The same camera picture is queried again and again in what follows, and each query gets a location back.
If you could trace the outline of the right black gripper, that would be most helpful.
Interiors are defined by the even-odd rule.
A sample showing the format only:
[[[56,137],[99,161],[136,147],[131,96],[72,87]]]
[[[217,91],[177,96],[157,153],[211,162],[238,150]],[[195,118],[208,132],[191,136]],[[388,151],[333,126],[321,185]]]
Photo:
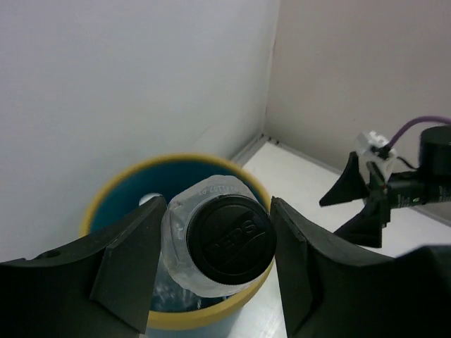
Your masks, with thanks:
[[[366,163],[369,170],[368,188],[359,171],[359,157],[355,151],[349,154],[341,176],[331,189],[320,199],[319,205],[332,206],[358,199],[365,199],[373,205],[374,211],[365,207],[351,220],[334,231],[334,235],[345,241],[371,248],[382,247],[383,225],[390,222],[390,204],[385,178],[375,162]]]

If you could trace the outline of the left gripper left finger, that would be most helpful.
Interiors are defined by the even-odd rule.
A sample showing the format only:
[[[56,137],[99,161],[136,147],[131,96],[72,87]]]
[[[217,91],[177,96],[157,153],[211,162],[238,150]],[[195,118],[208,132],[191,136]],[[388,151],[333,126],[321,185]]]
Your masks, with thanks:
[[[138,337],[146,332],[166,201],[36,258],[1,264],[2,337]]]

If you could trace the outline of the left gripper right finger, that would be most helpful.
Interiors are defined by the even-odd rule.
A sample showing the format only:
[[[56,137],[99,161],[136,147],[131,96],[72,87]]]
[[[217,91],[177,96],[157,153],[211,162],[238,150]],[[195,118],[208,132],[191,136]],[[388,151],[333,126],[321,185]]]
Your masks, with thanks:
[[[353,245],[271,202],[289,337],[449,337],[450,248],[397,258]]]

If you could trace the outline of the small bottle black cap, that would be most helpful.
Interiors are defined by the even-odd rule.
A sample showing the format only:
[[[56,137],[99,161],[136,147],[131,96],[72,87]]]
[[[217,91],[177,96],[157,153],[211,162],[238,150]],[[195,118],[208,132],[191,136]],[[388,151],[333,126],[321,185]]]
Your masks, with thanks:
[[[248,288],[275,251],[268,212],[232,175],[212,175],[174,196],[161,221],[161,257],[168,274],[203,298]]]

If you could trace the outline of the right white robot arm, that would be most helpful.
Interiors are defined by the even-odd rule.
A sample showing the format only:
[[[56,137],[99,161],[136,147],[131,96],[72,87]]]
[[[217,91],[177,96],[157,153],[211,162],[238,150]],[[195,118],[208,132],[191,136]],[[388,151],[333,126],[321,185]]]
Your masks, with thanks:
[[[337,236],[380,248],[393,209],[450,201],[450,126],[425,129],[418,166],[394,172],[395,162],[402,159],[380,134],[364,132],[357,137],[341,176],[319,201],[320,206],[364,201],[363,209],[335,231]]]

